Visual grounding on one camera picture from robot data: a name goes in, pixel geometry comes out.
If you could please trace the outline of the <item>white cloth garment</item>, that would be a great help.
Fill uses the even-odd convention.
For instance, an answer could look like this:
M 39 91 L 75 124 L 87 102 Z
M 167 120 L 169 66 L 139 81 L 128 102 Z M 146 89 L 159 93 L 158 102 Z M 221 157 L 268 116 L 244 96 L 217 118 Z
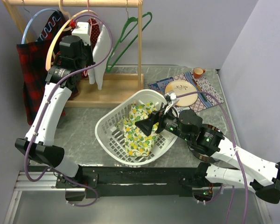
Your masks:
M 102 90 L 103 77 L 105 74 L 107 59 L 112 51 L 112 38 L 109 36 L 108 28 L 103 25 L 97 43 L 93 50 L 93 60 L 96 67 L 88 70 L 89 84 L 97 84 L 98 90 Z

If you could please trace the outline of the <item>lemon print garment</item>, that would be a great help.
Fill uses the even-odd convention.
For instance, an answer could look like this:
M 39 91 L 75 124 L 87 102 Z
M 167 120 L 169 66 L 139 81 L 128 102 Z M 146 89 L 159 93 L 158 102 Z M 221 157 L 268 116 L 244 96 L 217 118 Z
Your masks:
M 117 128 L 123 132 L 124 147 L 128 156 L 146 157 L 156 143 L 159 134 L 156 133 L 158 123 L 153 125 L 152 132 L 146 136 L 136 125 L 135 122 L 147 119 L 148 115 L 156 110 L 153 102 L 146 104 L 131 105 L 127 116 L 117 123 Z

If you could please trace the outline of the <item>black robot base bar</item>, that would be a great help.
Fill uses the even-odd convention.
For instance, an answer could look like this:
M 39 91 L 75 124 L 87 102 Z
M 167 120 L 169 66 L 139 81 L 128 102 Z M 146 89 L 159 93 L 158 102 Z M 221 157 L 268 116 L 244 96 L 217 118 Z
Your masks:
M 88 186 L 82 194 L 70 193 L 69 199 L 110 196 L 166 196 L 191 197 L 194 188 L 218 187 L 218 182 L 206 180 L 207 163 L 197 168 L 128 168 L 81 167 L 79 184 Z

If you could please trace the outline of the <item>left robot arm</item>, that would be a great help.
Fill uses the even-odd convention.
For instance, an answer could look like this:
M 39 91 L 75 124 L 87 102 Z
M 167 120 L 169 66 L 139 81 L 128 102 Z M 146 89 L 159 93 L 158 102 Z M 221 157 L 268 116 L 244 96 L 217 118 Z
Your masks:
M 18 138 L 15 147 L 25 155 L 24 171 L 29 161 L 36 161 L 67 176 L 76 188 L 84 179 L 80 167 L 65 156 L 62 147 L 54 145 L 54 136 L 63 108 L 81 80 L 82 69 L 92 60 L 91 47 L 76 35 L 68 35 L 59 43 L 60 54 L 45 79 L 45 92 L 36 118 L 25 138 Z

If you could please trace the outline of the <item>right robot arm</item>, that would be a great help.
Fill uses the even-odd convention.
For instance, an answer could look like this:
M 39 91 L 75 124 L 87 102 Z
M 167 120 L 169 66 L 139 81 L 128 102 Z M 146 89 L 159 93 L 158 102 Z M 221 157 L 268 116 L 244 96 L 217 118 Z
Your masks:
M 193 110 L 184 110 L 178 116 L 164 109 L 153 111 L 148 118 L 136 121 L 135 125 L 146 136 L 157 125 L 158 133 L 166 130 L 174 134 L 185 140 L 191 151 L 234 167 L 221 168 L 201 162 L 192 177 L 183 180 L 186 185 L 200 188 L 210 183 L 222 183 L 247 188 L 268 203 L 280 202 L 280 162 L 261 159 L 233 145 L 216 127 L 204 124 Z

